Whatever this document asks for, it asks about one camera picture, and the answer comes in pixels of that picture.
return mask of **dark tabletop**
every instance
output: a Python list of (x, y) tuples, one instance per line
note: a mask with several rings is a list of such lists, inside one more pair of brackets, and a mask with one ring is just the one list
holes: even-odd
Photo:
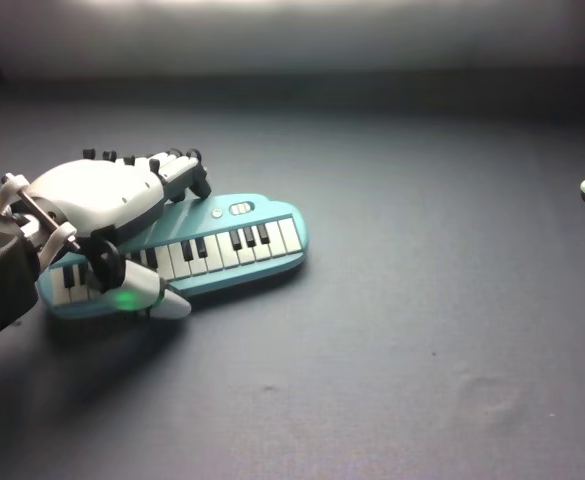
[(310, 254), (182, 323), (39, 303), (0, 334), (0, 479), (585, 479), (584, 126), (151, 97), (0, 99), (0, 178), (196, 147)]

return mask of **teal keyboard casing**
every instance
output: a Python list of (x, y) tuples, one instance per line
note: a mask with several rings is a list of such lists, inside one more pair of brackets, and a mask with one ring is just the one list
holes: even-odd
[[(247, 208), (242, 207), (243, 213), (237, 213), (237, 205)], [(156, 223), (134, 239), (120, 245), (119, 252), (125, 255), (287, 218), (294, 221), (301, 244), (300, 252), (169, 282), (185, 298), (189, 298), (276, 275), (303, 262), (307, 255), (309, 238), (299, 210), (289, 203), (272, 201), (258, 194), (210, 196), (205, 200), (170, 203), (164, 206), (164, 213)], [(67, 254), (39, 277), (37, 286), (46, 307), (61, 318), (86, 318), (115, 313), (109, 304), (100, 302), (98, 297), (84, 303), (54, 305), (50, 271), (80, 263), (86, 263), (86, 259), (80, 255)]]

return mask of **wall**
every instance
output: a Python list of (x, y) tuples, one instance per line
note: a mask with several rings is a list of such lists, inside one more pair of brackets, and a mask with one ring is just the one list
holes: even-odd
[(585, 64), (585, 0), (0, 0), (10, 79)]

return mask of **toy keyboard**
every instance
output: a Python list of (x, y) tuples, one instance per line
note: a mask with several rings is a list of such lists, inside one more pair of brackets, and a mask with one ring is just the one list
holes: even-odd
[[(186, 298), (289, 270), (307, 253), (308, 233), (292, 205), (255, 194), (167, 204), (163, 216), (119, 246), (156, 270)], [(114, 313), (87, 285), (87, 260), (67, 254), (38, 281), (46, 307), (61, 318)]]

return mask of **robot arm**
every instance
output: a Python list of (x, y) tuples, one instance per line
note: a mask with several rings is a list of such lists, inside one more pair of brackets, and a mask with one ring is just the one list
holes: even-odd
[(0, 331), (38, 301), (39, 275), (65, 253), (87, 258), (90, 281), (118, 310), (183, 318), (190, 304), (118, 246), (156, 222), (167, 201), (211, 193), (201, 154), (169, 150), (118, 159), (105, 152), (62, 164), (31, 184), (7, 174), (0, 189)]

